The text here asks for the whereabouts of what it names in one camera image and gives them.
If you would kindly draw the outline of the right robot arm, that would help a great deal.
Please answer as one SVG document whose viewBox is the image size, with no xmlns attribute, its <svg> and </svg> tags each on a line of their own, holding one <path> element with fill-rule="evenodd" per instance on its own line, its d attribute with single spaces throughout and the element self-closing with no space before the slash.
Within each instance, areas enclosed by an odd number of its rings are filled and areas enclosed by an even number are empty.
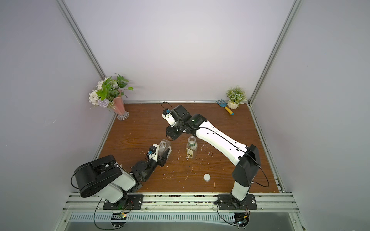
<svg viewBox="0 0 370 231">
<path fill-rule="evenodd" d="M 209 120 L 200 114 L 191 115 L 182 105 L 162 113 L 169 126 L 166 135 L 176 140 L 183 133 L 191 134 L 212 145 L 235 166 L 232 172 L 234 186 L 232 198 L 243 201 L 260 169 L 259 150 L 255 145 L 246 146 L 218 130 Z"/>
</svg>

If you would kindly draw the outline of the square clear plastic bottle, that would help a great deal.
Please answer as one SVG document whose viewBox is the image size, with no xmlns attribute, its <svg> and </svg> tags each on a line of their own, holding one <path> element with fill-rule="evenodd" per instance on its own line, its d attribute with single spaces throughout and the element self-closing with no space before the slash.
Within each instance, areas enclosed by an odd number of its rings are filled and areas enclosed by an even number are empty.
<svg viewBox="0 0 370 231">
<path fill-rule="evenodd" d="M 163 139 L 159 143 L 159 156 L 162 156 L 166 151 L 169 151 L 169 155 L 171 154 L 172 148 L 171 148 L 171 142 L 169 140 Z"/>
</svg>

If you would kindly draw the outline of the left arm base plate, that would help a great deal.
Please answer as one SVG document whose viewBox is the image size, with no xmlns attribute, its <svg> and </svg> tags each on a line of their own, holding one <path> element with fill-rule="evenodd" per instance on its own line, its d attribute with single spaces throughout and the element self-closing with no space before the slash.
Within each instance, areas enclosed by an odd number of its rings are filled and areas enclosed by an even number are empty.
<svg viewBox="0 0 370 231">
<path fill-rule="evenodd" d="M 143 194 L 128 194 L 115 203 L 105 200 L 103 210 L 140 210 L 143 198 Z"/>
</svg>

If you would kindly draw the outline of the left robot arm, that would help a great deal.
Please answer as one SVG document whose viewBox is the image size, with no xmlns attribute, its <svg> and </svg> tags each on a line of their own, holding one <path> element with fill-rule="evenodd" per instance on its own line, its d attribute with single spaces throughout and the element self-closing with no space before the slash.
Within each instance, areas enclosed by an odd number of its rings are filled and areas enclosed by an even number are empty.
<svg viewBox="0 0 370 231">
<path fill-rule="evenodd" d="M 171 146 L 162 141 L 150 146 L 147 160 L 137 162 L 131 172 L 123 169 L 114 156 L 108 155 L 77 167 L 73 176 L 81 197 L 102 197 L 117 208 L 123 208 L 128 204 L 128 194 L 139 190 L 158 166 L 163 167 L 171 152 Z"/>
</svg>

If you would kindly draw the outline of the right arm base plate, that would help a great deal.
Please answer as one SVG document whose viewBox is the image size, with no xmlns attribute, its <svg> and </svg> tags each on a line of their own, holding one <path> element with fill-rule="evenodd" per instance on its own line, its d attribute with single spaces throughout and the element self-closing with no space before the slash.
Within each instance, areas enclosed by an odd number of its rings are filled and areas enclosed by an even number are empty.
<svg viewBox="0 0 370 231">
<path fill-rule="evenodd" d="M 220 210 L 257 210 L 256 199 L 253 194 L 248 194 L 239 201 L 231 194 L 219 194 L 214 205 L 219 206 Z"/>
</svg>

